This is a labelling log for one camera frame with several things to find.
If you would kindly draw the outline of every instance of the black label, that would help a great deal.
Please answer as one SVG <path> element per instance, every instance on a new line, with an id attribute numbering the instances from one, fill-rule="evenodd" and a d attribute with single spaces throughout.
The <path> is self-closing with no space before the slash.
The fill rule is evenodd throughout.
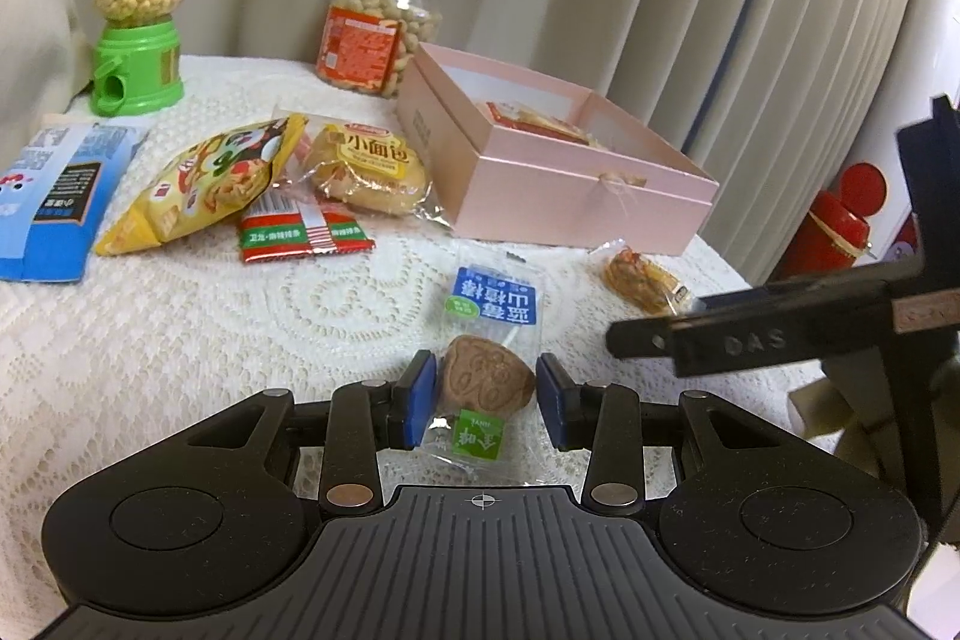
<path id="1" fill-rule="evenodd" d="M 68 164 L 34 215 L 34 223 L 73 220 L 83 223 L 90 194 L 100 177 L 100 162 Z"/>

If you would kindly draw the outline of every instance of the green label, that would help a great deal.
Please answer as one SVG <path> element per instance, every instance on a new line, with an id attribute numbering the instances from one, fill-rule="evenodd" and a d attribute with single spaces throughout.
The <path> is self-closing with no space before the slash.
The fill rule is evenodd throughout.
<path id="1" fill-rule="evenodd" d="M 277 244 L 309 244 L 302 223 L 287 223 L 282 226 L 260 226 L 243 232 L 241 247 L 272 247 Z"/>
<path id="2" fill-rule="evenodd" d="M 503 421 L 493 415 L 460 410 L 453 427 L 453 452 L 493 461 L 500 452 Z"/>
<path id="3" fill-rule="evenodd" d="M 333 239 L 366 239 L 367 235 L 356 223 L 332 223 L 330 235 Z"/>
<path id="4" fill-rule="evenodd" d="M 468 317 L 469 319 L 480 317 L 480 308 L 477 303 L 464 296 L 448 296 L 446 297 L 446 304 L 443 306 L 448 313 L 453 313 L 455 316 Z"/>

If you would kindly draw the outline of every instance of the brown hawthorn candy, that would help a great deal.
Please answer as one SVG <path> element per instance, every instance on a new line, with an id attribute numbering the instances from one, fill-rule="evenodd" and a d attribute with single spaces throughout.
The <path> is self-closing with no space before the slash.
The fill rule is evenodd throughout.
<path id="1" fill-rule="evenodd" d="M 461 335 L 446 349 L 440 405 L 506 418 L 526 407 L 535 386 L 530 367 L 503 345 Z"/>

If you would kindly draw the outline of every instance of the blue snack bag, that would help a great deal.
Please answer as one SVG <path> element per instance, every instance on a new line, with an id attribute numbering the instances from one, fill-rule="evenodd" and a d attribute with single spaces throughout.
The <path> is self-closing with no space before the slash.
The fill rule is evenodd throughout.
<path id="1" fill-rule="evenodd" d="M 40 129 L 0 175 L 0 279 L 83 277 L 110 196 L 146 133 L 99 124 Z"/>

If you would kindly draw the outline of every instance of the gray ribbed surface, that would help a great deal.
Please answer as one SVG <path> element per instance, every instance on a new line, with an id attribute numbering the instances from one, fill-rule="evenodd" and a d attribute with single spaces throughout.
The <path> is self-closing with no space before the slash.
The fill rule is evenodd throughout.
<path id="1" fill-rule="evenodd" d="M 919 640 L 886 608 L 833 622 L 719 605 L 662 562 L 639 525 L 585 513 L 563 488 L 403 488 L 334 521 L 299 570 L 221 615 L 157 624 L 74 610 L 50 640 Z"/>

